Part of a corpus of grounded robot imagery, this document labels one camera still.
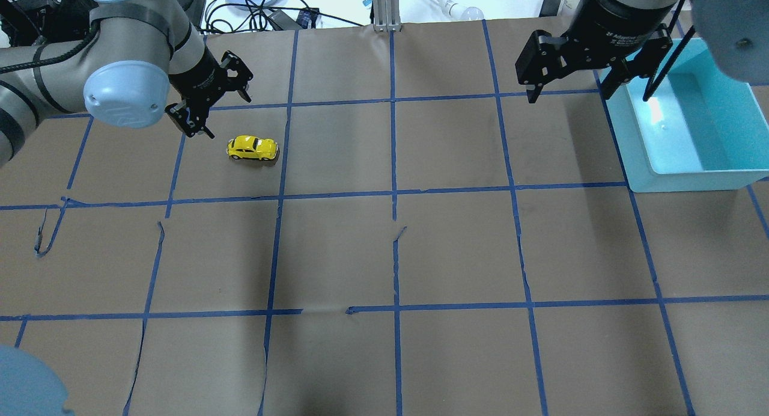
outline metal bracket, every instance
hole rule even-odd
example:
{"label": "metal bracket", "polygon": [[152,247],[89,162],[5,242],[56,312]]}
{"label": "metal bracket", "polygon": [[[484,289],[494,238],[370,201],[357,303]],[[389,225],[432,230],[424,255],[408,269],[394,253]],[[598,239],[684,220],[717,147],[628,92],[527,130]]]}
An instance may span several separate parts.
{"label": "metal bracket", "polygon": [[371,8],[374,12],[374,30],[377,32],[401,30],[401,10],[398,8],[398,1],[372,0]]}

